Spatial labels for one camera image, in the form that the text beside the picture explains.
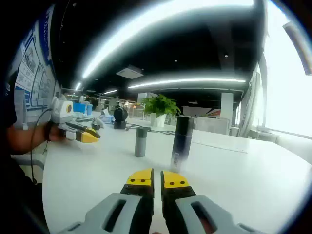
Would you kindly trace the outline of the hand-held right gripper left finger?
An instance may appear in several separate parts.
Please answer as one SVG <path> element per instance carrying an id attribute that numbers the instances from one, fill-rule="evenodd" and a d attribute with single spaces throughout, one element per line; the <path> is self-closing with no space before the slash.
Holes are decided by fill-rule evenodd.
<path id="1" fill-rule="evenodd" d="M 112 193 L 61 234 L 147 234 L 154 214 L 154 169 L 131 174 L 120 193 Z"/>

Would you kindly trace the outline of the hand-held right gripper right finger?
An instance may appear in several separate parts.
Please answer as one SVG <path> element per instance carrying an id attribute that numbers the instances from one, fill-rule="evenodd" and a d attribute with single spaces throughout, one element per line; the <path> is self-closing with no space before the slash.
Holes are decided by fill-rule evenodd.
<path id="1" fill-rule="evenodd" d="M 161 171 L 163 217 L 171 234 L 260 234 L 259 230 L 234 223 L 230 212 L 204 195 L 197 195 L 187 179 Z"/>

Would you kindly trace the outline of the person's left hand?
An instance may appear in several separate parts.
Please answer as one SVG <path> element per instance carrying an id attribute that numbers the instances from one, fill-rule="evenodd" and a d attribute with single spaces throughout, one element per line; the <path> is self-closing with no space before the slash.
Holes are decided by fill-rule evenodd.
<path id="1" fill-rule="evenodd" d="M 59 125 L 53 122 L 48 122 L 45 127 L 45 138 L 47 141 L 60 142 L 65 140 L 65 133 Z"/>

